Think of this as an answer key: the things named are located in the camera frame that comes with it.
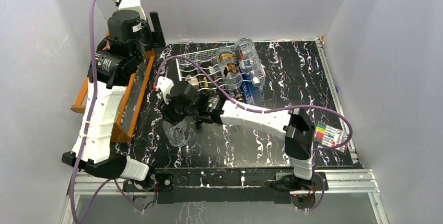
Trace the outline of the clear bottle silver cap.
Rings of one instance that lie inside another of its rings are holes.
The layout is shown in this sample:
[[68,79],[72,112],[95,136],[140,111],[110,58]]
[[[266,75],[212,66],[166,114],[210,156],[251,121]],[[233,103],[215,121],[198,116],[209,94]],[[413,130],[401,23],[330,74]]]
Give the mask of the clear bottle silver cap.
[[176,125],[163,120],[162,129],[173,147],[181,148],[186,146],[190,140],[190,118],[185,117]]

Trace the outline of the square clear bottle black cap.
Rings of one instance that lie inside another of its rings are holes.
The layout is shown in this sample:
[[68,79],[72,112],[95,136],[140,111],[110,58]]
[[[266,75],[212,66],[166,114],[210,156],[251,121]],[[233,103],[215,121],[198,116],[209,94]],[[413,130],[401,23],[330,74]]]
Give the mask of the square clear bottle black cap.
[[221,46],[217,50],[218,66],[223,77],[225,89],[237,101],[244,102],[240,86],[243,78],[231,48]]

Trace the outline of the round clear bottle white cap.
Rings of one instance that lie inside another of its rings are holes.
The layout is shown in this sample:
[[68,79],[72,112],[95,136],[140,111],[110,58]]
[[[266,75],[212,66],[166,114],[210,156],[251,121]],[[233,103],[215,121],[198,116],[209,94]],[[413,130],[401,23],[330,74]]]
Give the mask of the round clear bottle white cap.
[[240,70],[249,76],[254,87],[262,87],[265,71],[254,42],[250,38],[241,38],[234,44],[234,50]]

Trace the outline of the dark wine bottle brown label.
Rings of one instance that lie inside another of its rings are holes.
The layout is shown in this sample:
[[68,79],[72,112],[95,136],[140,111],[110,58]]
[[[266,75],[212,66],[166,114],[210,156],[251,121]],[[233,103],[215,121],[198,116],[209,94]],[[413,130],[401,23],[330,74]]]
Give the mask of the dark wine bottle brown label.
[[[218,80],[218,75],[216,73],[214,64],[212,62],[203,62],[200,67],[207,73],[207,75],[213,80]],[[202,78],[202,85],[203,85],[203,92],[204,93],[213,93],[217,92],[217,88],[215,85],[209,81],[209,79],[206,76],[203,76]]]

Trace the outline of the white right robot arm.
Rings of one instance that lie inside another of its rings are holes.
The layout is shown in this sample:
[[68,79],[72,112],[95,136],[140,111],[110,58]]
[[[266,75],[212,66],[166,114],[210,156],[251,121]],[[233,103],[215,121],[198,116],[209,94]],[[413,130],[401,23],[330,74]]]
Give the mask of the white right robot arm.
[[315,124],[304,109],[273,111],[242,102],[231,102],[217,93],[198,91],[186,81],[174,83],[160,77],[154,90],[161,93],[159,110],[172,126],[187,119],[196,124],[238,125],[263,131],[284,141],[284,152],[290,157],[292,174],[276,176],[270,186],[278,191],[315,189]]

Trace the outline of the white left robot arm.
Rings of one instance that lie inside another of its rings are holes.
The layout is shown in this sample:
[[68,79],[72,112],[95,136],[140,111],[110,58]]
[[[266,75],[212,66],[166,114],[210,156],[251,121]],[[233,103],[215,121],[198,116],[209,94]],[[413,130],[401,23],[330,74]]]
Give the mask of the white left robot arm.
[[153,168],[110,150],[116,114],[130,77],[145,52],[166,45],[157,12],[153,26],[134,10],[117,10],[108,19],[109,34],[97,46],[88,70],[88,98],[79,136],[62,162],[98,178],[136,180],[149,191],[156,184]]

